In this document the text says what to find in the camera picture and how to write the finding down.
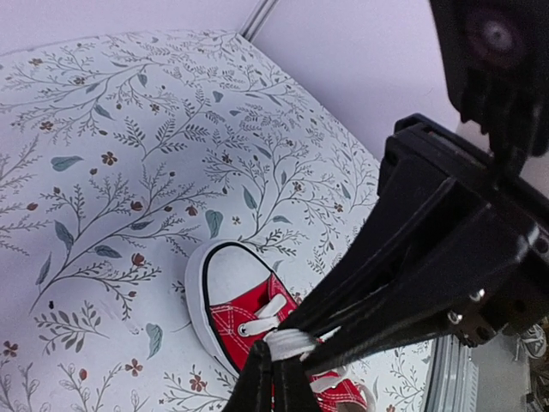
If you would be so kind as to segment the red canvas sneaker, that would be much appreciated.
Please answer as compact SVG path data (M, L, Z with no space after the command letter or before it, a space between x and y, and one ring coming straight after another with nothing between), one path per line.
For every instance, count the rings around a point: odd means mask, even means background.
M234 241L210 241L192 252L184 272L192 327L206 350L238 380L255 341L276 361L305 357L320 343L282 323L298 305L275 271ZM373 411L371 393L345 367L307 375L322 411Z

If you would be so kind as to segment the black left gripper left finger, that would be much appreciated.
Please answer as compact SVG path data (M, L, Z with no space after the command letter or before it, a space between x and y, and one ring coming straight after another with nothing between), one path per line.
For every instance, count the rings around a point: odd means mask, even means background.
M223 412L269 412L273 406L273 362L268 344L255 341Z

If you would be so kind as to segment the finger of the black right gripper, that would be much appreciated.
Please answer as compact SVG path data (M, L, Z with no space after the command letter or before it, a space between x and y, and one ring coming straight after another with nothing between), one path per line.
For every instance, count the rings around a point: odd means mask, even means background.
M342 325L303 366L307 373L325 372L387 349L448 335L462 321L462 312L433 298L385 302L371 315Z

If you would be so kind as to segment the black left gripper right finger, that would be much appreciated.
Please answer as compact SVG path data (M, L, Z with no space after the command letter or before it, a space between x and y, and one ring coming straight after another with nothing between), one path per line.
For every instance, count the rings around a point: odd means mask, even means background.
M274 369L274 412L321 412L299 359L278 360Z

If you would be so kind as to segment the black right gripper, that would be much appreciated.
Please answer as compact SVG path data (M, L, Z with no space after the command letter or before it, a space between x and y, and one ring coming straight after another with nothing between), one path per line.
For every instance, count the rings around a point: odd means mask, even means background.
M378 193L389 239L371 254L355 241L282 329L335 334L401 302L417 332L478 346L547 315L548 202L526 181L414 115L386 143Z

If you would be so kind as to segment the right aluminium frame post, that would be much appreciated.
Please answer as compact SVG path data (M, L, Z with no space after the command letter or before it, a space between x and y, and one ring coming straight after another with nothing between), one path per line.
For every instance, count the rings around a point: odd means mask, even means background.
M253 39L258 35L266 20L274 11L278 3L279 0L258 1L256 7L253 9L248 18L245 20L243 26L240 28L240 35L249 42L252 42Z

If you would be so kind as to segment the floral patterned table mat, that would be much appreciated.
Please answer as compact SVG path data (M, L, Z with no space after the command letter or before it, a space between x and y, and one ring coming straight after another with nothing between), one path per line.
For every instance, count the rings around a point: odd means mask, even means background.
M221 411L185 266L302 299L376 202L378 161L237 33L75 39L1 58L1 408Z

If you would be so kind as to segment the front aluminium rail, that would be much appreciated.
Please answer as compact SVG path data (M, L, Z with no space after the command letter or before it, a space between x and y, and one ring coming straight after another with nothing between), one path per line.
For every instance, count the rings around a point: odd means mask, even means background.
M479 368L472 349L454 336L438 338L433 345L422 410L474 412L478 391Z

